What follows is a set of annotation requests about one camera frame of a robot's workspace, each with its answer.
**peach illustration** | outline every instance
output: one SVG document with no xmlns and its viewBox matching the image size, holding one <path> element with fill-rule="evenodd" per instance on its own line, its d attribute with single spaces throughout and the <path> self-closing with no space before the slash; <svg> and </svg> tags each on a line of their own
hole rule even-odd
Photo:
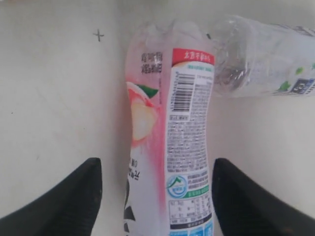
<svg viewBox="0 0 315 236">
<path fill-rule="evenodd" d="M 127 89 L 132 115 L 132 146 L 136 146 L 151 134 L 158 114 L 147 94 L 139 86 L 127 82 Z"/>
</svg>

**nutrition facts table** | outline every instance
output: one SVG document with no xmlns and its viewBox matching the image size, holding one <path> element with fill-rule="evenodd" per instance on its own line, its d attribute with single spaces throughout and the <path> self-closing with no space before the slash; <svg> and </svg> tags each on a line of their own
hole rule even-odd
<svg viewBox="0 0 315 236">
<path fill-rule="evenodd" d="M 171 229 L 185 229 L 203 224 L 211 218 L 210 194 L 169 201 Z"/>
</svg>

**barcode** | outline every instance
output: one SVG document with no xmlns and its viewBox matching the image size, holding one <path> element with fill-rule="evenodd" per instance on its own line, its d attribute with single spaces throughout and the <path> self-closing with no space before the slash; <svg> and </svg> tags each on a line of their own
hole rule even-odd
<svg viewBox="0 0 315 236">
<path fill-rule="evenodd" d="M 177 86 L 174 96 L 174 112 L 189 112 L 193 92 L 194 75 L 177 74 Z"/>
</svg>

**green leaf print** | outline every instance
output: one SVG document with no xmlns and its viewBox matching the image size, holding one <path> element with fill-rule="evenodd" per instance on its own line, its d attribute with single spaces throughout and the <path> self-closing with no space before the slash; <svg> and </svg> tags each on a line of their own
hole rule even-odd
<svg viewBox="0 0 315 236">
<path fill-rule="evenodd" d="M 285 81 L 281 86 L 280 88 L 278 89 L 278 91 L 281 91 L 281 92 L 285 92 L 289 89 L 289 87 L 291 86 L 291 84 L 289 84 L 288 81 Z"/>
<path fill-rule="evenodd" d="M 303 67 L 299 67 L 299 68 L 296 69 L 295 74 L 296 75 L 302 74 L 303 70 L 304 70 Z"/>
<path fill-rule="evenodd" d="M 150 88 L 145 85 L 137 85 L 139 88 L 141 88 L 149 98 L 154 97 L 158 93 L 158 89 Z"/>
</svg>

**bottle label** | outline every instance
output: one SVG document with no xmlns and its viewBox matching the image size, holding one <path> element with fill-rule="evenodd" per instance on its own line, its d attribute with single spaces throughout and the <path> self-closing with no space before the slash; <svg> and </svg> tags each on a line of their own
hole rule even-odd
<svg viewBox="0 0 315 236">
<path fill-rule="evenodd" d="M 214 56 L 175 48 L 166 110 L 165 181 L 171 236 L 212 236 L 206 116 Z"/>
</svg>

